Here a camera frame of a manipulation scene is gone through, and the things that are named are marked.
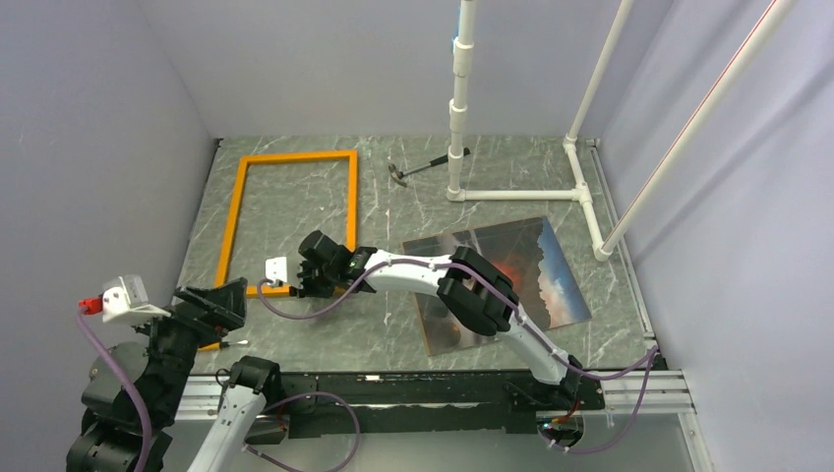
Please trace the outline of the yellow handled screwdriver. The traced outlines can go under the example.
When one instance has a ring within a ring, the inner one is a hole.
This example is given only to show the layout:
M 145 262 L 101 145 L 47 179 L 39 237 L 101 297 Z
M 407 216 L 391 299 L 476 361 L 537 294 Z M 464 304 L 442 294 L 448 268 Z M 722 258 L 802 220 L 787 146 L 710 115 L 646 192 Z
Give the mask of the yellow handled screwdriver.
M 237 340 L 237 341 L 218 341 L 216 343 L 212 343 L 198 349 L 199 352 L 214 352 L 223 350 L 230 347 L 237 347 L 237 346 L 246 346 L 249 344 L 247 339 Z

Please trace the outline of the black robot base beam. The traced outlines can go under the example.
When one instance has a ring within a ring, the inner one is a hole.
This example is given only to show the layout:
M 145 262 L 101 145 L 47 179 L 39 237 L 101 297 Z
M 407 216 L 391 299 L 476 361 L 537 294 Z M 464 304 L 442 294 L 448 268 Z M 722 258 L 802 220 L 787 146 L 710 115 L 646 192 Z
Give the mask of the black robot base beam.
M 602 387 L 581 380 L 571 398 L 526 370 L 285 373 L 291 402 L 269 406 L 247 435 L 253 445 L 355 432 L 501 430 L 533 434 L 547 416 L 604 409 Z

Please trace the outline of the sunset landscape photo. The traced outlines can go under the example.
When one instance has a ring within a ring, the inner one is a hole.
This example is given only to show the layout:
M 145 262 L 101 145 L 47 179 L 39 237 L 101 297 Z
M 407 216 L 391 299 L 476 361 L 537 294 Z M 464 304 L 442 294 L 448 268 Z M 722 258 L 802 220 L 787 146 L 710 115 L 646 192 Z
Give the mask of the sunset landscape photo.
M 587 322 L 591 311 L 550 221 L 537 216 L 405 241 L 411 257 L 435 257 L 456 247 L 474 249 L 502 271 L 528 317 L 542 330 Z M 493 342 L 461 324 L 440 300 L 417 294 L 416 306 L 430 356 Z

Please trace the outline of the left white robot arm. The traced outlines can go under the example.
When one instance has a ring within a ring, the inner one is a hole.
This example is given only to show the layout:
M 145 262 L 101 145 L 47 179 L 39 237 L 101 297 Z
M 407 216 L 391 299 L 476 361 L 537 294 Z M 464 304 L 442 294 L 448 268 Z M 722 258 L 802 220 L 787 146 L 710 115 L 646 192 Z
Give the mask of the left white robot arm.
M 76 322 L 98 356 L 82 394 L 82 430 L 66 456 L 69 471 L 160 471 L 195 358 L 202 347 L 242 327 L 244 277 L 213 288 L 180 286 L 176 303 L 158 307 L 137 275 L 118 276 L 80 301 Z M 127 325 L 147 337 L 106 347 L 85 318 Z

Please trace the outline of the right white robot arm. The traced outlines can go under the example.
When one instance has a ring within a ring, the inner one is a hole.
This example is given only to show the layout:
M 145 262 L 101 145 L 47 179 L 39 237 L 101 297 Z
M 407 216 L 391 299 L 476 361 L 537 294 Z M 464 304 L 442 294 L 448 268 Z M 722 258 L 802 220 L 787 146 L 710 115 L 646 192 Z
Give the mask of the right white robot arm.
M 319 230 L 299 247 L 297 298 L 329 298 L 337 290 L 407 291 L 432 296 L 467 329 L 508 345 L 541 384 L 548 404 L 565 408 L 580 393 L 578 361 L 546 337 L 529 318 L 503 272 L 475 250 L 459 246 L 450 255 L 411 257 L 376 247 L 349 250 Z

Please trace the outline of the orange picture frame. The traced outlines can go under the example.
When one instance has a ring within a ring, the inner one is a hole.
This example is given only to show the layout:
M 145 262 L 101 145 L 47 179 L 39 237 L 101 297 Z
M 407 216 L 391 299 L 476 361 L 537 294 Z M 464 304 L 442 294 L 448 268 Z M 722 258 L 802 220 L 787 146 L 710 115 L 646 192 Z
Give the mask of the orange picture frame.
M 236 242 L 239 216 L 244 200 L 248 171 L 252 166 L 301 164 L 319 161 L 346 161 L 346 242 L 348 250 L 358 247 L 359 236 L 359 154 L 356 149 L 244 155 L 237 166 L 221 247 L 215 269 L 215 287 L 227 282 Z

